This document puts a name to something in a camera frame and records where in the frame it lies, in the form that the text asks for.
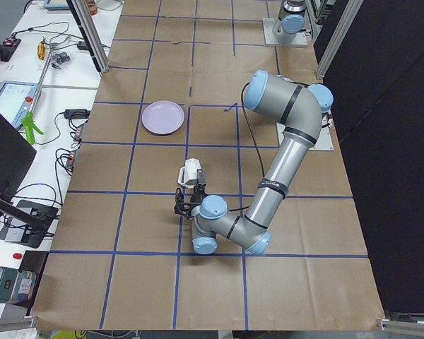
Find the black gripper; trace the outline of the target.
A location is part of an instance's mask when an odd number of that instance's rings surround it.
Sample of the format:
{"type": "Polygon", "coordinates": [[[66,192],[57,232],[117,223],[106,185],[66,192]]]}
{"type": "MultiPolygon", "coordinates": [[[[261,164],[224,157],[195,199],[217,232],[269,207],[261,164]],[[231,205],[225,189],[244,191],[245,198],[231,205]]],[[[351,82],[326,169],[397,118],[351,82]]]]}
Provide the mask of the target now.
{"type": "Polygon", "coordinates": [[[202,169],[196,170],[196,185],[194,186],[194,194],[188,202],[184,200],[184,194],[180,188],[175,191],[175,206],[174,213],[181,215],[183,218],[191,220],[197,214],[194,212],[195,208],[198,208],[202,201],[207,197],[205,191],[206,188],[206,173],[202,169]]]}

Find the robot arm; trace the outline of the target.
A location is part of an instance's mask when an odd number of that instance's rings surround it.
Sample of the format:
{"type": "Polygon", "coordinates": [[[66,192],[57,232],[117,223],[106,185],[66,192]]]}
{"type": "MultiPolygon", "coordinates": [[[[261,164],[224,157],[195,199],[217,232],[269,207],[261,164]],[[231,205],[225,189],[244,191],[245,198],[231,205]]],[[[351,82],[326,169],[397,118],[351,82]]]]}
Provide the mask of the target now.
{"type": "Polygon", "coordinates": [[[270,241],[268,228],[310,148],[324,127],[323,116],[333,103],[331,90],[321,83],[305,85],[282,75],[257,70],[241,92],[242,111],[253,111],[283,127],[283,138],[269,167],[261,168],[257,191],[243,215],[219,195],[206,193],[206,173],[196,158],[185,160],[178,184],[191,189],[186,201],[175,193],[174,212],[192,222],[192,248],[209,255],[222,236],[245,251],[263,254],[270,241]]]}
{"type": "Polygon", "coordinates": [[[305,37],[305,1],[285,0],[281,2],[278,12],[278,23],[273,33],[279,39],[280,44],[300,46],[305,37]]]}

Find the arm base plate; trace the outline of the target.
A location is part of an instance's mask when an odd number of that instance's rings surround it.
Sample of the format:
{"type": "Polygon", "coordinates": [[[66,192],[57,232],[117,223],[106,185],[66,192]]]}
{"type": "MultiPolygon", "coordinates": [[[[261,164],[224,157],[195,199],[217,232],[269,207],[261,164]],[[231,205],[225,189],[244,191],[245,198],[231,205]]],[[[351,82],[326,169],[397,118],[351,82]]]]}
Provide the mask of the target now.
{"type": "Polygon", "coordinates": [[[331,137],[331,112],[327,112],[322,117],[322,129],[319,138],[310,150],[315,151],[334,151],[334,144],[331,137]]]}
{"type": "Polygon", "coordinates": [[[295,34],[286,33],[277,18],[264,18],[262,20],[262,26],[266,46],[306,47],[308,45],[304,32],[297,32],[295,34]]]}

